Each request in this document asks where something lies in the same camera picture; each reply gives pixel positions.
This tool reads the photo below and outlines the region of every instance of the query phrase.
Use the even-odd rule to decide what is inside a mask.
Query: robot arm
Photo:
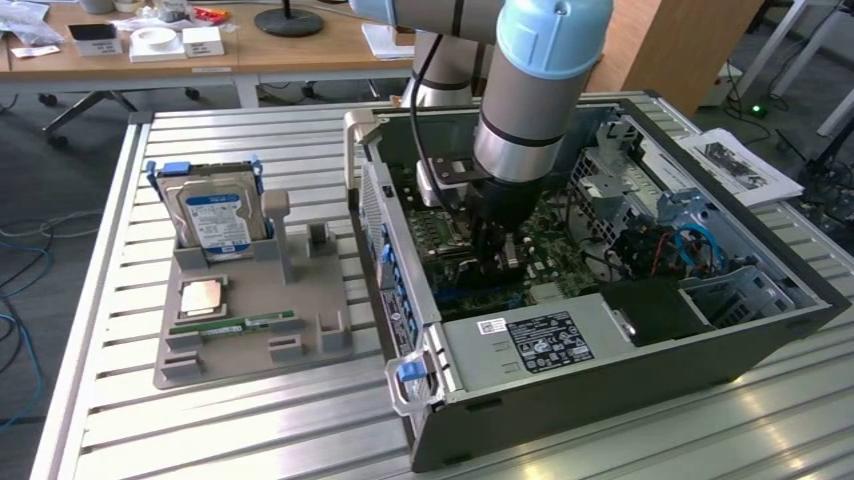
[[[490,259],[537,206],[605,46],[613,0],[351,0],[351,6],[389,24],[497,46],[474,145],[489,178],[468,194],[473,242]]]

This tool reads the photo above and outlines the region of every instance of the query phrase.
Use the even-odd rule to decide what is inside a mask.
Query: power supply label
[[[234,253],[250,248],[250,230],[238,213],[242,204],[241,196],[231,193],[187,199],[199,243],[213,253]]]
[[[508,331],[532,373],[594,359],[569,312],[508,322]]]

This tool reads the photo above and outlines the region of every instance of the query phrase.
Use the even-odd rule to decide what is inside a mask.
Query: gray parts holder
[[[309,368],[353,354],[335,236],[325,223],[286,235],[287,192],[265,192],[262,208],[275,233],[253,242],[251,258],[209,263],[201,248],[175,246],[155,364],[161,389]],[[190,285],[215,305],[189,313]]]

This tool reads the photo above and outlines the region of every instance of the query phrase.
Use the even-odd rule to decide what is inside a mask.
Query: aluminum slotted table
[[[696,131],[661,99],[621,96],[673,136]],[[343,115],[377,105],[163,113],[129,127],[33,478],[851,478],[852,311],[729,385],[454,468],[410,472],[345,202]],[[357,356],[299,373],[161,391],[153,363],[174,228],[143,166],[250,154],[265,162],[269,188],[291,191],[291,228],[338,219]],[[756,213],[854,298],[852,257],[789,206]]]

